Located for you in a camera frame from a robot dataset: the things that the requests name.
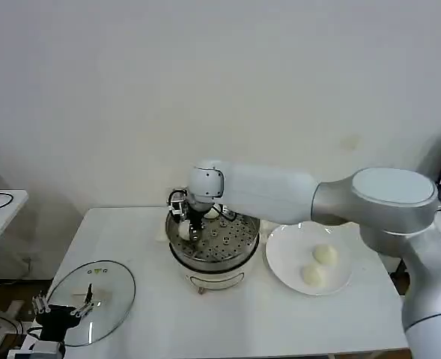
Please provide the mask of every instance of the glass lid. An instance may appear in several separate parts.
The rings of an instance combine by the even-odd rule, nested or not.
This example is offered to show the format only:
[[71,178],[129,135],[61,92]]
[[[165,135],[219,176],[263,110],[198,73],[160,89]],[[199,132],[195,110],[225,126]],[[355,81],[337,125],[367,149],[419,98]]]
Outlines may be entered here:
[[92,311],[67,331],[66,346],[88,346],[107,337],[129,314],[136,296],[136,282],[123,264],[100,260],[69,273],[49,296],[50,304],[80,308],[92,285]]

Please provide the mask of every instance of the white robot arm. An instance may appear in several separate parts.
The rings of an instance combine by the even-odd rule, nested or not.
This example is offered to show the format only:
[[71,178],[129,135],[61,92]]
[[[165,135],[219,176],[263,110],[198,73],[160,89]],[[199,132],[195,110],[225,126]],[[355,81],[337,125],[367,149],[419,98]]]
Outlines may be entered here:
[[318,183],[301,171],[203,161],[190,173],[187,200],[195,211],[220,203],[279,224],[359,224],[370,248],[407,264],[402,320],[413,357],[441,358],[441,233],[434,226],[437,188],[428,178],[366,168]]

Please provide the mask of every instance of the white wall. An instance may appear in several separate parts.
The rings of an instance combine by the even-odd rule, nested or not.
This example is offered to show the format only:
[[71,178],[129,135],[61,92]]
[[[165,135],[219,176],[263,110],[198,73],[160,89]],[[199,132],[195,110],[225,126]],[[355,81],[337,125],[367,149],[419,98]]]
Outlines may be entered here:
[[86,209],[164,203],[204,157],[431,169],[441,1],[0,1],[0,182],[38,277]]

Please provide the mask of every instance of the metal stand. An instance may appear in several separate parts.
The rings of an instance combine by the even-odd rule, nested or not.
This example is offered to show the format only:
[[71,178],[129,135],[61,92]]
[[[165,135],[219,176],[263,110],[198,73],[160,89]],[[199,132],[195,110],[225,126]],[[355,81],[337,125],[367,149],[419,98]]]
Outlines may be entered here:
[[[0,318],[6,318],[6,320],[12,322],[12,324],[16,326],[18,334],[23,334],[22,328],[24,329],[25,332],[27,329],[29,329],[32,326],[31,322],[22,322],[22,326],[21,326],[21,324],[15,320],[15,317],[17,316],[17,314],[20,311],[20,308],[23,305],[24,305],[24,301],[12,301],[6,312],[0,310]],[[9,322],[0,319],[0,347],[6,335],[16,333],[16,329],[13,327],[13,325],[9,324]]]

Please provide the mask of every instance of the white plate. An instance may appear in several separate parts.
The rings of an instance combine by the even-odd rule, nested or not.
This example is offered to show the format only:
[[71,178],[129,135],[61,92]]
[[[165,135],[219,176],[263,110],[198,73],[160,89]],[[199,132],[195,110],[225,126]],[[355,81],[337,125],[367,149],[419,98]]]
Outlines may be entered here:
[[[338,263],[336,266],[320,265],[325,271],[325,284],[321,287],[309,286],[302,279],[301,269],[317,263],[312,252],[316,245],[322,244],[335,247]],[[341,230],[314,222],[278,227],[268,238],[266,255],[273,273],[283,283],[309,295],[339,291],[348,284],[352,272],[350,251],[341,239]]]

